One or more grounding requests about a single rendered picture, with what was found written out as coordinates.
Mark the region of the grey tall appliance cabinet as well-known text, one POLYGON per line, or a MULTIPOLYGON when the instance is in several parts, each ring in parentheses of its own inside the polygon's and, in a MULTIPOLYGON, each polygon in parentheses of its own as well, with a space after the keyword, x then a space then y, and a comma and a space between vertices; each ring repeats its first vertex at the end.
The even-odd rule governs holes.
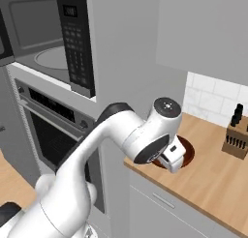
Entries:
MULTIPOLYGON (((181 107, 184 84, 181 72, 157 62, 159 6, 160 0, 87 0, 95 81, 92 98, 18 62, 3 66, 30 143, 29 150, 17 152, 14 165, 34 188, 44 174, 18 102, 16 79, 86 114, 95 123, 105 108, 115 103, 127 104, 142 120, 148 118, 153 102, 159 98, 170 98, 181 107)), ((107 138, 85 164, 85 179, 97 190, 88 223, 98 238, 130 238, 129 183, 122 169, 125 159, 129 158, 107 138)))

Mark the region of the grey microwave turntable plate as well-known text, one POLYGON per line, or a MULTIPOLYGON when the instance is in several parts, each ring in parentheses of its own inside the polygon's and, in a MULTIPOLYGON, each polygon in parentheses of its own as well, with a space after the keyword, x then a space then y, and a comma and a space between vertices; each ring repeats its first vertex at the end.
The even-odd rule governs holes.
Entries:
POLYGON ((67 70, 67 60, 65 48, 58 46, 38 53, 35 62, 43 67, 53 70, 67 70))

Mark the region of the dark microwave door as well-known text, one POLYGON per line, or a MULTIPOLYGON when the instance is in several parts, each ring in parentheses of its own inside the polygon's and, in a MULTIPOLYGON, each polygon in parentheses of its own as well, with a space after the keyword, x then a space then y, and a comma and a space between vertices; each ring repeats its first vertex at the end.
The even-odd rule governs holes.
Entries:
POLYGON ((15 61, 12 45, 8 31, 0 10, 0 67, 11 64, 15 61))

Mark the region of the grey microwave oven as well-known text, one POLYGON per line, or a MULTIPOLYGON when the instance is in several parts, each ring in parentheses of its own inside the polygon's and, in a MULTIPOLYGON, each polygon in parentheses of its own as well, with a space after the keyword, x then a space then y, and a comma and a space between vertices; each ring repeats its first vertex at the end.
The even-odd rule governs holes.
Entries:
POLYGON ((0 0, 15 61, 95 96, 87 0, 0 0), (63 46, 67 70, 38 65, 38 53, 63 46))

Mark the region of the grey wall cupboard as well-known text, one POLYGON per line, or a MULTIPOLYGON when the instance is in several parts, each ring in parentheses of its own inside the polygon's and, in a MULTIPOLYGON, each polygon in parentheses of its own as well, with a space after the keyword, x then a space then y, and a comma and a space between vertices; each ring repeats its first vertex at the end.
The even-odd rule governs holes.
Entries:
POLYGON ((157 62, 248 86, 248 0, 160 0, 157 62))

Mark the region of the steel built-in oven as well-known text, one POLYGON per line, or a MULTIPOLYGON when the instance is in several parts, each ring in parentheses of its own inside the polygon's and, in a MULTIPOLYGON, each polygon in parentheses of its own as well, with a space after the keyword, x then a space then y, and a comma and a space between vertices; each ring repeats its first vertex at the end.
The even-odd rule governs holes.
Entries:
POLYGON ((42 173, 56 172, 70 150, 92 131, 95 121, 20 80, 15 85, 42 173))

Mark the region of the grey drawer front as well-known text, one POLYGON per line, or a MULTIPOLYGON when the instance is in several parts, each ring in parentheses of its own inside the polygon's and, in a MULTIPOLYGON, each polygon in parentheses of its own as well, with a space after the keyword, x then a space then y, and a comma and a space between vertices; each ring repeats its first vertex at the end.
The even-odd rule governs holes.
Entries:
POLYGON ((215 222, 186 204, 174 207, 130 187, 130 238, 217 238, 215 222))

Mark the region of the brown bowl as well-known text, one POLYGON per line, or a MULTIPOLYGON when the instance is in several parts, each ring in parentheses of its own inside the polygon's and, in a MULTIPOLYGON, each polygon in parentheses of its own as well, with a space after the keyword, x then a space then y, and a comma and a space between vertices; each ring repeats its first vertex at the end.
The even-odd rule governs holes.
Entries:
POLYGON ((194 150, 193 145, 184 137, 179 135, 178 139, 181 142, 181 144, 184 146, 184 148, 186 149, 186 153, 184 154, 184 161, 182 164, 182 166, 186 166, 192 161, 192 159, 194 159, 195 150, 194 150))

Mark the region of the wooden knife block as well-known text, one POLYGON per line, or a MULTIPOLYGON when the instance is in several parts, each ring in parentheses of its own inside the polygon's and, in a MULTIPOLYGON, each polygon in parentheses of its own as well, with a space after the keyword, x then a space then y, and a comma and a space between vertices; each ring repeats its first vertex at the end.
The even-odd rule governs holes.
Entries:
POLYGON ((244 160, 248 155, 248 117, 243 115, 243 105, 237 104, 226 130, 222 151, 244 160))

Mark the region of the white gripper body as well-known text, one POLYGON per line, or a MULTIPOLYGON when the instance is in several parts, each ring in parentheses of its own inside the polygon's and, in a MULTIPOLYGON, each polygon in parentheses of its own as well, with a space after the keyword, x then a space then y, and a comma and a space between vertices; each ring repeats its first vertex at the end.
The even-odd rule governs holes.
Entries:
POLYGON ((160 156, 161 164, 170 172, 176 173, 179 168, 182 166, 184 158, 182 155, 174 152, 163 153, 160 156))

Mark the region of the black glass oven door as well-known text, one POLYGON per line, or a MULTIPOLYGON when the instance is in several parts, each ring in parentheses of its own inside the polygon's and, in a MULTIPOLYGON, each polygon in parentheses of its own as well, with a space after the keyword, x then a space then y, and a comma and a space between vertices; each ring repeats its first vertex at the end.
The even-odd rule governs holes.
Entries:
MULTIPOLYGON (((68 157, 70 150, 78 143, 78 141, 63 134, 31 111, 25 108, 23 109, 37 150, 39 158, 38 162, 42 173, 55 173, 58 166, 68 157)), ((68 120, 68 117, 63 119, 57 114, 53 115, 64 120, 74 128, 79 129, 82 132, 82 138, 80 140, 86 138, 94 125, 94 120, 92 118, 88 118, 86 115, 76 111, 74 111, 74 122, 68 120), (87 122, 87 129, 83 129, 79 125, 81 120, 87 122)))

